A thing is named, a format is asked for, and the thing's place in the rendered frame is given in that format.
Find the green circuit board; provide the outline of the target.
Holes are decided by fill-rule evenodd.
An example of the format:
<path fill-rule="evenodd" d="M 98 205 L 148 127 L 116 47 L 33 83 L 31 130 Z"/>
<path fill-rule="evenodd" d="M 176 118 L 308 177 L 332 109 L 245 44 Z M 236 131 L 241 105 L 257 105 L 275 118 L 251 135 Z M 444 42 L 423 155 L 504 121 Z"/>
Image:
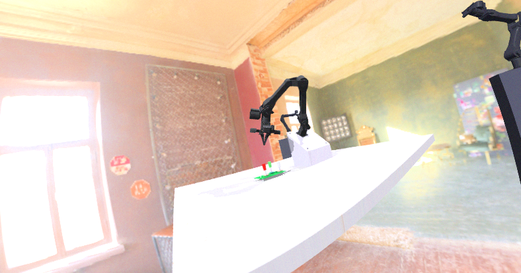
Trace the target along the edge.
<path fill-rule="evenodd" d="M 269 166 L 269 168 L 270 168 L 270 170 L 271 170 L 271 173 L 268 173 L 268 174 L 267 174 L 267 173 L 266 173 L 266 164 L 262 164 L 263 170 L 265 171 L 265 175 L 262 175 L 262 176 L 260 175 L 260 176 L 256 177 L 257 179 L 262 179 L 263 182 L 264 182 L 264 180 L 263 180 L 264 178 L 268 178 L 268 177 L 270 177 L 270 176 L 273 176 L 273 175 L 276 175 L 276 174 L 278 174 L 278 173 L 282 173 L 282 172 L 284 172 L 283 170 L 280 170 L 280 162 L 277 162 L 278 170 L 279 170 L 279 171 L 276 171 L 276 172 L 274 172 L 274 171 L 272 172 L 272 169 L 271 169 L 271 167 L 272 167 L 271 161 L 269 161 L 269 162 L 267 162 L 267 163 L 268 163 L 268 166 Z M 256 179 L 256 178 L 254 178 L 254 179 Z"/>

